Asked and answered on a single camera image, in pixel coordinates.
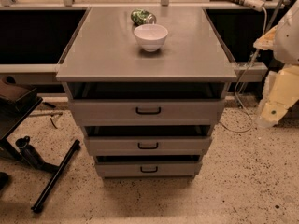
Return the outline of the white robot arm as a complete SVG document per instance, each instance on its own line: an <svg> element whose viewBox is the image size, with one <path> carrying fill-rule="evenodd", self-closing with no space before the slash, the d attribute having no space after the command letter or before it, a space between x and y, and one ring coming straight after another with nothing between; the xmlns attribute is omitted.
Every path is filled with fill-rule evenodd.
<svg viewBox="0 0 299 224"><path fill-rule="evenodd" d="M284 64L277 73L267 76L259 103L256 122L260 127L270 128L299 101L299 0L253 47L272 50L274 58Z"/></svg>

